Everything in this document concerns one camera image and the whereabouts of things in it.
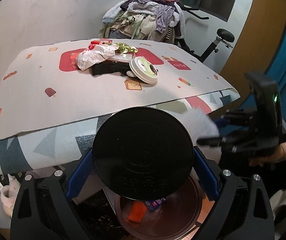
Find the exercise bike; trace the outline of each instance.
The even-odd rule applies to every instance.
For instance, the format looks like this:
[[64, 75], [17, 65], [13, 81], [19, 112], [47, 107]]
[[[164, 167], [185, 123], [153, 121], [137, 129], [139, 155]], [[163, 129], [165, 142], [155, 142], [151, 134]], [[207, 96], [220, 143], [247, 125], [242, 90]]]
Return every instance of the exercise bike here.
[[[209, 17], [201, 17], [201, 16], [192, 12], [192, 11], [198, 11], [199, 8], [188, 7], [186, 5], [183, 5], [179, 0], [176, 0], [176, 1], [177, 1], [176, 3], [179, 5], [179, 7], [183, 11], [186, 11], [186, 12], [192, 14], [193, 16], [197, 17], [200, 20], [209, 20]], [[229, 48], [233, 48], [233, 46], [231, 44], [229, 44], [229, 42], [233, 43], [234, 41], [235, 41], [235, 37], [232, 33], [230, 33], [229, 31], [227, 31], [225, 29], [218, 29], [216, 39], [207, 47], [207, 49], [203, 52], [203, 54], [201, 56], [196, 55], [194, 53], [194, 51], [188, 47], [188, 45], [184, 39], [175, 39], [174, 44], [176, 46], [181, 47], [181, 49], [185, 50], [187, 53], [191, 54], [192, 56], [194, 56], [200, 62], [203, 63], [205, 61], [205, 59], [207, 59], [207, 57], [213, 51], [215, 53], [217, 53], [219, 51], [217, 46], [220, 42], [223, 42], [225, 44], [225, 47], [227, 47], [229, 49]]]

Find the metal screw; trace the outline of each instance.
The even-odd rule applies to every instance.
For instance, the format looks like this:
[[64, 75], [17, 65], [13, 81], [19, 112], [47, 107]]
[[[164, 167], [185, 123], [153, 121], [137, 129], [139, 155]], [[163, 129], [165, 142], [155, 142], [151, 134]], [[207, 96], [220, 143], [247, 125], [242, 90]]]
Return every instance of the metal screw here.
[[260, 175], [255, 174], [255, 175], [254, 175], [254, 179], [255, 179], [255, 180], [261, 180], [261, 176], [260, 176]]
[[230, 176], [231, 174], [232, 173], [229, 170], [224, 170], [223, 171], [223, 175], [226, 176], [226, 177]]
[[56, 177], [59, 177], [59, 176], [61, 176], [62, 174], [63, 174], [63, 171], [61, 171], [61, 170], [58, 170], [58, 171], [54, 172], [54, 175], [55, 175]]
[[28, 174], [25, 176], [25, 180], [29, 181], [30, 179], [32, 179], [32, 175], [31, 174]]

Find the white round lid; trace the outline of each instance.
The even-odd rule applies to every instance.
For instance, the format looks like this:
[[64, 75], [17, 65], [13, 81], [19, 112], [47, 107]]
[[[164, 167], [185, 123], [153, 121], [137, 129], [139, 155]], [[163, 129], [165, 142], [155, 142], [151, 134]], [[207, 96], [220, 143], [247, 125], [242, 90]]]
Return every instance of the white round lid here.
[[157, 69], [145, 58], [136, 57], [131, 60], [132, 72], [142, 81], [148, 84], [155, 84], [158, 77]]

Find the white cloth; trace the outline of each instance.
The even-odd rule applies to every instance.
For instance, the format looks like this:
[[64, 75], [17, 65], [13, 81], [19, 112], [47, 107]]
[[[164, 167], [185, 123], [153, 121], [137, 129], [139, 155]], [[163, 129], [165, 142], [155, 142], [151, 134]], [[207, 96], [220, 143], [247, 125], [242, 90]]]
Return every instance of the white cloth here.
[[181, 7], [179, 7], [179, 5], [177, 3], [174, 3], [176, 9], [178, 10], [178, 14], [180, 17], [180, 24], [181, 24], [181, 34], [182, 36], [175, 36], [177, 39], [183, 39], [186, 35], [186, 26], [185, 26], [185, 16], [184, 13], [181, 9]]
[[127, 0], [124, 0], [122, 2], [119, 2], [118, 4], [116, 4], [114, 7], [112, 7], [111, 9], [109, 9], [106, 14], [103, 16], [103, 20], [102, 22], [105, 24], [108, 23], [112, 23], [115, 21], [116, 17], [119, 15], [119, 13], [122, 11], [122, 9], [120, 8], [120, 6], [126, 2]]
[[[270, 206], [272, 208], [273, 217], [276, 218], [281, 207], [286, 206], [286, 190], [279, 190], [270, 198]], [[286, 231], [286, 217], [275, 226], [275, 240], [280, 237]]]
[[129, 4], [127, 11], [130, 13], [148, 14], [157, 16], [158, 3], [146, 0], [134, 0]]
[[174, 12], [173, 16], [172, 16], [172, 19], [171, 19], [171, 21], [169, 23], [169, 27], [175, 27], [178, 24], [179, 21], [180, 21], [179, 14], [177, 12]]

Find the orange package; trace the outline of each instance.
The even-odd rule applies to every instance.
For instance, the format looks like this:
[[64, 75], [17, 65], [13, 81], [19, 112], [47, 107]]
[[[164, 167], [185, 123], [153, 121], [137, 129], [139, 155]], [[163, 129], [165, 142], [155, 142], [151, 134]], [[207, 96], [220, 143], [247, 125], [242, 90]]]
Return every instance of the orange package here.
[[129, 213], [129, 220], [140, 223], [147, 211], [147, 206], [141, 201], [134, 201]]

